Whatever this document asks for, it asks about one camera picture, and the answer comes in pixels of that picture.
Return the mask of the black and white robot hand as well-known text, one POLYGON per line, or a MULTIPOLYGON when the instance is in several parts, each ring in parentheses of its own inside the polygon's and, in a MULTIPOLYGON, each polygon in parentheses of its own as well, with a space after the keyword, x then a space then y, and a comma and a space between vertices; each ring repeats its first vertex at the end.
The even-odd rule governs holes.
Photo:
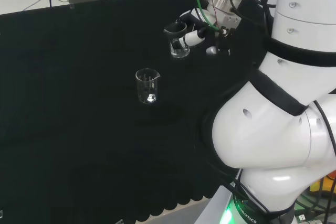
POLYGON ((187 32, 180 39, 183 48, 196 47, 205 42, 207 37, 213 35, 215 45, 206 49, 206 55, 209 57, 231 55, 230 37, 233 30, 223 26, 219 28, 216 19, 210 12, 193 8, 189 12, 181 14, 179 21, 187 25, 187 32))

